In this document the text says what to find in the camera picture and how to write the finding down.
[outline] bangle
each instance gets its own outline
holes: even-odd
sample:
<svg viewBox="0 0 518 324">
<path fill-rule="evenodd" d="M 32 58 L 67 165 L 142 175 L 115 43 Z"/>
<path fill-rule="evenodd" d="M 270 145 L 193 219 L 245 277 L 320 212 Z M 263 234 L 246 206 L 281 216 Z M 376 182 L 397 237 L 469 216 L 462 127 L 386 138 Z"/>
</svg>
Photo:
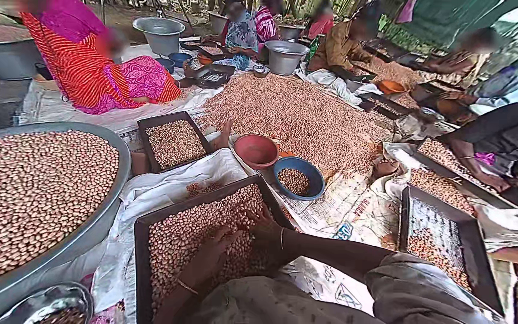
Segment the bangle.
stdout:
<svg viewBox="0 0 518 324">
<path fill-rule="evenodd" d="M 179 283 L 179 285 L 181 285 L 186 290 L 194 293 L 195 295 L 199 295 L 199 293 L 197 291 L 195 291 L 195 289 L 193 289 L 190 286 L 186 285 L 183 281 L 181 281 L 181 279 L 177 278 L 177 283 Z"/>
<path fill-rule="evenodd" d="M 284 248 L 283 248 L 283 231 L 285 231 L 285 228 L 281 227 L 281 251 L 284 250 Z"/>
</svg>

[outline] aluminum bucket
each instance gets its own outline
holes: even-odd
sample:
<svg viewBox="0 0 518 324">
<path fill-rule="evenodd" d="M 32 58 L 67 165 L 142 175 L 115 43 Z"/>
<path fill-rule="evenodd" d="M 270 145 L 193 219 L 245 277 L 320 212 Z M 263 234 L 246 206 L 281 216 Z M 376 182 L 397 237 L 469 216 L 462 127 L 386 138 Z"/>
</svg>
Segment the aluminum bucket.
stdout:
<svg viewBox="0 0 518 324">
<path fill-rule="evenodd" d="M 138 18 L 133 27 L 145 35 L 151 50 L 155 54 L 169 55 L 179 52 L 179 34 L 185 26 L 175 20 L 166 18 Z"/>
<path fill-rule="evenodd" d="M 307 46 L 284 40 L 270 40 L 265 46 L 269 48 L 269 68 L 280 76 L 292 75 L 301 57 L 309 52 Z"/>
<path fill-rule="evenodd" d="M 214 13 L 213 11 L 207 11 L 209 14 L 209 20 L 211 21 L 211 29 L 213 33 L 220 34 L 227 23 L 227 17 L 221 16 L 218 13 Z"/>
</svg>

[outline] white plastic sheet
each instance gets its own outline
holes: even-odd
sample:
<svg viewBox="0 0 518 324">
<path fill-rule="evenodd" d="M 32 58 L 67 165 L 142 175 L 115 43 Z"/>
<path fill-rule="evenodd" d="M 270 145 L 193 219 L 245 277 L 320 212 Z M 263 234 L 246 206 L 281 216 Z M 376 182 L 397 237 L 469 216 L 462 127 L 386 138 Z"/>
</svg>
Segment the white plastic sheet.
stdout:
<svg viewBox="0 0 518 324">
<path fill-rule="evenodd" d="M 227 185 L 247 177 L 229 149 L 221 149 L 187 166 L 159 174 L 147 173 L 129 180 L 119 198 L 123 201 L 106 239 L 106 249 L 93 277 L 95 311 L 121 299 L 128 323 L 135 323 L 135 220 L 189 197 L 186 187 L 198 183 Z"/>
</svg>

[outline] person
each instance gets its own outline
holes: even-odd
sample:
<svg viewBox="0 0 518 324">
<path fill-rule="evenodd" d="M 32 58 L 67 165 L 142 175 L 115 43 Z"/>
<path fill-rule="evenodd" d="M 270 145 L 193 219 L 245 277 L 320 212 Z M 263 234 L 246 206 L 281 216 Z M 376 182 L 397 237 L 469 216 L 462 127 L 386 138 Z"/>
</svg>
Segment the person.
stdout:
<svg viewBox="0 0 518 324">
<path fill-rule="evenodd" d="M 225 47 L 234 56 L 216 63 L 232 65 L 242 71 L 248 70 L 251 58 L 256 57 L 259 51 L 255 22 L 240 0 L 229 4 L 227 17 L 229 20 L 226 25 Z"/>
<path fill-rule="evenodd" d="M 81 1 L 22 0 L 20 5 L 23 23 L 64 97 L 84 113 L 138 108 L 181 94 L 171 74 L 150 56 L 114 63 L 124 42 Z"/>
<path fill-rule="evenodd" d="M 319 35 L 327 35 L 334 26 L 333 18 L 333 4 L 329 0 L 321 0 L 303 31 L 304 36 L 312 41 Z"/>
<path fill-rule="evenodd" d="M 257 39 L 259 41 L 259 53 L 266 57 L 269 53 L 265 46 L 266 41 L 276 41 L 279 38 L 277 24 L 273 16 L 281 13 L 283 4 L 281 0 L 261 0 L 261 6 L 253 13 L 253 20 L 257 27 Z"/>
<path fill-rule="evenodd" d="M 355 241 L 282 228 L 265 204 L 259 215 L 250 217 L 255 220 L 251 229 L 254 245 L 267 248 L 270 255 L 304 255 L 366 282 L 375 299 L 375 317 L 316 301 L 279 278 L 234 279 L 203 296 L 201 286 L 221 269 L 226 248 L 241 235 L 241 231 L 229 235 L 228 228 L 221 228 L 178 274 L 176 289 L 155 301 L 160 304 L 153 323 L 491 323 L 468 292 L 426 261 Z M 203 299 L 200 305 L 180 311 L 195 293 Z"/>
<path fill-rule="evenodd" d="M 355 18 L 331 28 L 309 61 L 307 71 L 326 69 L 343 79 L 354 79 L 355 67 L 349 60 L 370 63 L 373 59 L 373 55 L 363 50 L 361 42 L 377 35 L 378 18 L 373 14 L 375 10 L 373 6 L 364 7 Z"/>
<path fill-rule="evenodd" d="M 491 28 L 481 28 L 459 37 L 459 45 L 441 58 L 428 58 L 423 64 L 427 71 L 417 71 L 424 82 L 440 79 L 453 85 L 469 86 L 490 53 L 499 46 L 499 34 Z"/>
<path fill-rule="evenodd" d="M 438 139 L 481 182 L 500 193 L 518 188 L 518 103 L 484 114 Z M 517 199 L 509 200 L 518 205 Z"/>
<path fill-rule="evenodd" d="M 518 103 L 518 69 L 506 69 L 465 92 L 446 92 L 439 98 L 457 100 L 477 115 Z"/>
</svg>

